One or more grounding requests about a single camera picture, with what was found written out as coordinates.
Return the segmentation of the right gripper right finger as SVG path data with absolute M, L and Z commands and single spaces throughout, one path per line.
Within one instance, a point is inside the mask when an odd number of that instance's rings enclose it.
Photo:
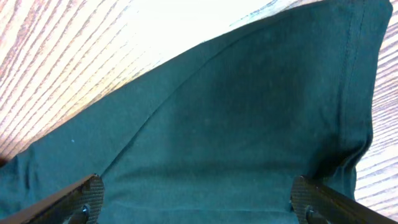
M 306 176 L 294 179 L 290 202 L 300 224 L 397 224 Z

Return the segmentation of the black t-shirt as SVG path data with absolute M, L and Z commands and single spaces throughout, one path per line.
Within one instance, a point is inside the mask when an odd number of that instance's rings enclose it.
M 353 198 L 391 15 L 320 1 L 197 45 L 3 166 L 1 216 L 92 173 L 100 223 L 296 223 L 298 175 Z

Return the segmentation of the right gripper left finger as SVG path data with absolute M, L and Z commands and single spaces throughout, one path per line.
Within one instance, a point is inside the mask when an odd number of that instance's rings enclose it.
M 47 198 L 1 220 L 1 224 L 97 224 L 104 183 L 91 174 Z

